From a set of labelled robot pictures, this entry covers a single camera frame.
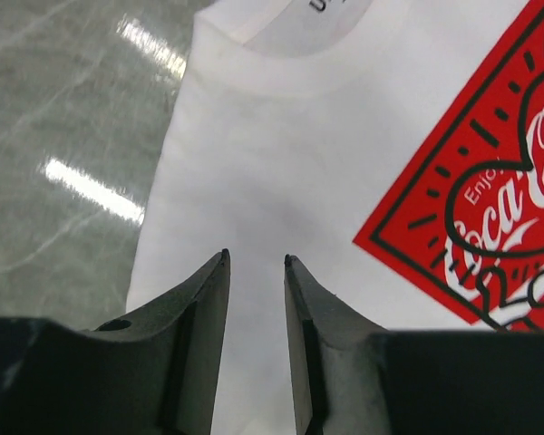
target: white t-shirt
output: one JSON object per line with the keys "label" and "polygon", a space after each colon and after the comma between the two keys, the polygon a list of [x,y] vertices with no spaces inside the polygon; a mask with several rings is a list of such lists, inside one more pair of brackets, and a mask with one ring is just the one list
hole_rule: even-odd
{"label": "white t-shirt", "polygon": [[128,309],[224,247],[214,434],[294,433],[285,254],[389,329],[544,328],[544,0],[200,12]]}

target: red graphic print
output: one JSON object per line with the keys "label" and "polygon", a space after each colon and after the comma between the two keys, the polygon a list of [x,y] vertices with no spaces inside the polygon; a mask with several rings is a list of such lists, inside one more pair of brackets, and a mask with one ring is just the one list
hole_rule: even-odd
{"label": "red graphic print", "polygon": [[544,330],[544,0],[501,37],[355,243],[470,324]]}

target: neckline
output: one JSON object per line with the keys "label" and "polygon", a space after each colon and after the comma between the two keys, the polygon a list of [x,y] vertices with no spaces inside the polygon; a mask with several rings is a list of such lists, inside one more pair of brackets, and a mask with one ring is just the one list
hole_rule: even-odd
{"label": "neckline", "polygon": [[[196,15],[188,68],[230,87],[260,95],[289,97],[330,92],[377,62],[412,1],[373,0],[356,26],[339,41],[320,52],[288,58],[268,56],[243,45],[246,38],[253,37],[254,29],[261,30],[269,23],[269,17],[260,15],[255,20],[252,16],[226,28],[214,24],[212,8],[231,6],[223,1]],[[286,7],[287,0],[279,2]],[[269,10],[281,12],[283,8]],[[251,32],[238,36],[234,27],[250,28]]]}

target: black dash mark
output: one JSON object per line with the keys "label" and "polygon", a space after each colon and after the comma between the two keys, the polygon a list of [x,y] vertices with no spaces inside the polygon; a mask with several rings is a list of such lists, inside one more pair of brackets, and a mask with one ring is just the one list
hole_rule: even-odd
{"label": "black dash mark", "polygon": [[427,189],[427,196],[432,198],[438,198],[439,197],[439,191],[435,190],[434,188],[428,188]]}
{"label": "black dash mark", "polygon": [[473,269],[475,268],[475,264],[468,267],[468,270],[465,271],[465,274],[460,278],[460,285],[464,285],[465,282],[468,280],[468,278],[471,275],[471,272],[473,272]]}
{"label": "black dash mark", "polygon": [[442,177],[446,179],[448,179],[451,175],[450,171],[444,168],[443,166],[436,166],[435,172],[437,172],[439,175],[441,175]]}
{"label": "black dash mark", "polygon": [[524,271],[522,272],[522,283],[526,281],[526,278],[528,277],[528,265],[524,267]]}
{"label": "black dash mark", "polygon": [[494,112],[499,120],[507,121],[510,116],[508,113],[506,113],[503,109],[500,109],[499,107],[496,108],[496,111]]}
{"label": "black dash mark", "polygon": [[453,263],[450,264],[450,272],[453,272],[455,270],[455,267],[457,267],[457,265],[460,263],[460,259],[458,258],[457,260],[453,260]]}
{"label": "black dash mark", "polygon": [[447,254],[447,249],[443,249],[443,251],[440,252],[437,257],[434,258],[432,263],[429,265],[429,268],[434,269],[435,267],[437,267],[437,265],[439,265],[441,261],[443,261],[446,254]]}
{"label": "black dash mark", "polygon": [[522,88],[520,88],[520,85],[517,84],[516,82],[509,82],[508,87],[514,93],[518,93],[518,92],[520,92],[522,90]]}
{"label": "black dash mark", "polygon": [[493,148],[498,148],[500,142],[495,138],[493,134],[484,129],[476,120],[471,120],[470,127]]}
{"label": "black dash mark", "polygon": [[524,53],[524,62],[526,63],[526,67],[528,68],[528,71],[532,72],[534,71],[534,68],[536,65],[534,64],[534,58],[532,57],[532,53],[525,52]]}
{"label": "black dash mark", "polygon": [[429,243],[427,244],[427,247],[431,248],[433,245],[435,245],[437,242],[439,242],[439,238],[437,236],[435,236],[434,238],[432,238]]}
{"label": "black dash mark", "polygon": [[407,225],[407,228],[409,229],[415,229],[417,227],[420,227],[421,225],[428,224],[430,222],[433,222],[437,218],[437,215],[435,213],[428,215],[426,217],[422,217],[421,219],[414,220],[413,222],[409,222],[409,225]]}

